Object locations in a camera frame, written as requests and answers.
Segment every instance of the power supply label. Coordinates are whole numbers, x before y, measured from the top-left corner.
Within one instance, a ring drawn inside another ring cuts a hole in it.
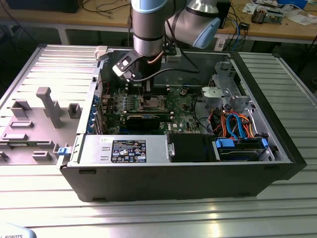
[[[147,161],[145,145],[145,140],[114,140],[112,144],[111,162],[145,163]]]

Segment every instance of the slotted metal surface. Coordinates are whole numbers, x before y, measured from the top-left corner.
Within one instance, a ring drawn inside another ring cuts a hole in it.
[[[240,56],[308,165],[316,168],[316,98],[282,59],[271,54]]]
[[[295,86],[291,91],[302,90],[297,83],[287,85]],[[277,89],[268,83],[260,86],[263,90]],[[284,104],[274,106],[283,120],[289,120],[292,113],[300,117],[297,109],[302,115],[307,111],[314,115],[313,104],[291,109]],[[316,138],[317,131],[288,130],[308,166],[291,180],[275,182],[257,197],[84,203],[55,166],[0,166],[0,217],[32,228],[38,238],[315,238],[316,148],[309,139]]]
[[[70,103],[83,107],[97,67],[95,50],[96,47],[86,46],[38,48],[0,109],[0,134],[13,116],[10,107],[16,100],[27,100],[32,108],[44,107],[35,95],[39,87],[50,87],[51,98],[58,101],[61,108],[68,108]]]

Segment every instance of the robotic arm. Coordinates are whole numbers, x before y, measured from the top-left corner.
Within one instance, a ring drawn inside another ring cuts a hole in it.
[[[117,62],[113,71],[127,82],[147,83],[145,91],[151,90],[151,75],[161,67],[165,33],[194,47],[207,47],[220,24],[216,1],[132,0],[134,50]]]

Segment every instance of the blue cable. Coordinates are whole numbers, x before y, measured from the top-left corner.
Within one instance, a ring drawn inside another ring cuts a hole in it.
[[[239,133],[240,133],[240,136],[244,139],[247,138],[246,134],[244,133],[243,129],[242,129],[242,122],[240,120],[240,118],[238,117],[238,115],[235,115],[235,114],[230,114],[228,117],[227,117],[227,121],[226,121],[226,126],[227,126],[227,129],[228,129],[228,132],[236,139],[238,140],[238,137],[231,131],[231,128],[230,128],[230,118],[231,117],[236,117],[237,119],[237,123],[238,123],[238,128],[239,128]]]
[[[238,23],[237,23],[235,20],[231,20],[231,21],[233,21],[233,22],[236,24],[237,32],[238,32],[237,40],[236,40],[236,42],[234,43],[233,48],[232,48],[232,51],[234,51],[234,49],[236,48],[236,46],[237,46],[237,44],[238,44],[238,42],[239,42],[240,29],[239,29]]]

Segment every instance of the motherboard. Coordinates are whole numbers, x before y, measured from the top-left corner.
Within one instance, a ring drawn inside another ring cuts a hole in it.
[[[169,88],[166,95],[140,93],[131,95],[118,88],[102,95],[104,134],[200,133],[194,116],[193,94],[183,94],[183,88]]]

